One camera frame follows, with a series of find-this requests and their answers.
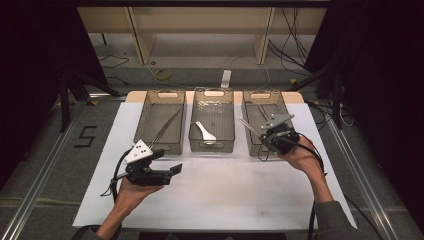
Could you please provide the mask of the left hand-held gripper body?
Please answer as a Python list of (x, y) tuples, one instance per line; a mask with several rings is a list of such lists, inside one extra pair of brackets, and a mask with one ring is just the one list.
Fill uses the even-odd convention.
[(170, 170), (153, 170), (150, 167), (153, 155), (142, 140), (139, 140), (130, 152), (124, 157), (126, 178), (138, 186), (161, 186), (169, 185), (172, 178)]

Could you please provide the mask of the metal floor rail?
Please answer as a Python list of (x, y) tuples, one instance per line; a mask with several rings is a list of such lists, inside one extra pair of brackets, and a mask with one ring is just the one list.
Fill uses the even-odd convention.
[(19, 238), (19, 235), (21, 234), (39, 196), (41, 195), (56, 163), (58, 162), (59, 156), (63, 151), (63, 148), (65, 147), (74, 128), (74, 124), (83, 108), (84, 104), (82, 102), (77, 103), (73, 108), (68, 126), (59, 134), (27, 194), (20, 201), (20, 204), (9, 221), (5, 232), (1, 235), (1, 240), (17, 240)]
[(343, 156), (348, 165), (362, 197), (372, 215), (377, 229), (384, 240), (399, 240), (398, 234), (395, 232), (394, 226), (386, 213), (382, 203), (379, 201), (374, 189), (371, 186), (365, 172), (362, 170), (356, 155), (349, 145), (344, 133), (337, 127), (335, 122), (330, 119), (328, 122), (329, 129), (332, 132)]

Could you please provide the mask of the person's right hand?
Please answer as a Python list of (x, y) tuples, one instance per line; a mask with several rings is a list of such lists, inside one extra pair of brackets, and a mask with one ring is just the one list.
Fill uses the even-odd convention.
[(313, 144), (305, 137), (299, 140), (299, 146), (295, 146), (289, 153), (281, 158), (287, 161), (292, 167), (304, 172), (307, 176), (322, 174), (318, 158), (312, 153)]

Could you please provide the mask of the white table cover sheet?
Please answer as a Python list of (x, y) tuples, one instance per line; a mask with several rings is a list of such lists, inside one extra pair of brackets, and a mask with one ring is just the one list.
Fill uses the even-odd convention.
[[(74, 227), (101, 224), (113, 206), (104, 193), (117, 161), (132, 147), (142, 103), (122, 103), (89, 183)], [(311, 139), (322, 156), (326, 179), (350, 224), (355, 220), (333, 171), (329, 157), (306, 104), (287, 104), (297, 131)], [(241, 106), (235, 110), (233, 152), (202, 154), (191, 152), (184, 136), (179, 156), (154, 161), (153, 169), (169, 169), (183, 163), (180, 174), (169, 186), (147, 197), (124, 221), (127, 230), (202, 232), (289, 232), (306, 231), (313, 193), (307, 177), (287, 162), (271, 155), (262, 162), (251, 157), (245, 128), (240, 124)]]

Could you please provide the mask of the grey plastic bin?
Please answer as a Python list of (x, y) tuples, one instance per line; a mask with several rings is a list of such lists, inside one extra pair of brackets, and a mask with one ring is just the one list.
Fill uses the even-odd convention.
[[(272, 114), (289, 113), (279, 91), (244, 91), (242, 103), (243, 118), (260, 134), (265, 133), (261, 126), (266, 120), (258, 110), (258, 105), (263, 105), (269, 118)], [(260, 138), (247, 128), (246, 137), (251, 156), (265, 160), (271, 153), (276, 153), (262, 145)]]
[(164, 149), (166, 155), (181, 155), (186, 110), (186, 92), (184, 90), (149, 90), (147, 92), (133, 142), (142, 140), (147, 146), (150, 146), (160, 128), (180, 107), (182, 107), (182, 111), (179, 118), (174, 120), (175, 130), (178, 131), (177, 141), (155, 143), (152, 150)]
[[(214, 144), (204, 143), (196, 121), (200, 121), (216, 137)], [(196, 88), (189, 130), (191, 151), (232, 153), (234, 141), (234, 92), (231, 89)]]

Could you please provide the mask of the person's left hand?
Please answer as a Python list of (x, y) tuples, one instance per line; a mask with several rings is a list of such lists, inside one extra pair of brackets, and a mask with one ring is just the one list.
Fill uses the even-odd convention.
[(127, 178), (121, 182), (119, 193), (115, 201), (115, 208), (128, 215), (147, 196), (162, 189), (162, 186), (138, 186), (132, 184)]

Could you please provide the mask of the black metal stand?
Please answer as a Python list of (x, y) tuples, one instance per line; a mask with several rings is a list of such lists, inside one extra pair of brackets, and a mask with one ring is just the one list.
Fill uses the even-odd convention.
[(89, 93), (84, 87), (85, 84), (93, 85), (97, 89), (114, 96), (121, 97), (122, 94), (117, 90), (109, 87), (105, 83), (101, 83), (89, 75), (72, 68), (66, 69), (62, 77), (59, 79), (60, 90), (60, 103), (62, 122), (60, 132), (63, 133), (70, 124), (70, 110), (69, 110), (69, 92), (72, 93), (77, 101), (86, 101), (89, 98)]
[(327, 64), (321, 70), (307, 77), (305, 80), (288, 88), (287, 92), (298, 91), (315, 81), (319, 81), (315, 90), (315, 95), (318, 98), (330, 98), (332, 100), (333, 105), (331, 117), (337, 128), (341, 130), (341, 75), (339, 74), (339, 67), (336, 64)]

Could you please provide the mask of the beige wooden desk frame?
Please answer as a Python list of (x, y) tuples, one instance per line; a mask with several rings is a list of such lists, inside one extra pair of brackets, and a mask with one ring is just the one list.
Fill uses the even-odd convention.
[(148, 62), (159, 34), (249, 34), (262, 64), (271, 34), (287, 34), (297, 21), (300, 34), (316, 34), (326, 10), (291, 7), (79, 7), (89, 33), (130, 33), (139, 62)]

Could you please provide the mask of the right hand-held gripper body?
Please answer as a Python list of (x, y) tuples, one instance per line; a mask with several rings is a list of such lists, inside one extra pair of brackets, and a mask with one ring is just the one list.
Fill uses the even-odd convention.
[(261, 129), (270, 132), (270, 149), (278, 154), (285, 155), (299, 142), (300, 135), (289, 123), (294, 117), (293, 114), (272, 114)]

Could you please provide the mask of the yellow tape roll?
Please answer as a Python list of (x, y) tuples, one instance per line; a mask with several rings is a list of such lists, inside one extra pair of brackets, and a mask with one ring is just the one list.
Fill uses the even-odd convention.
[(171, 77), (171, 71), (169, 69), (159, 69), (154, 75), (158, 81), (165, 81)]

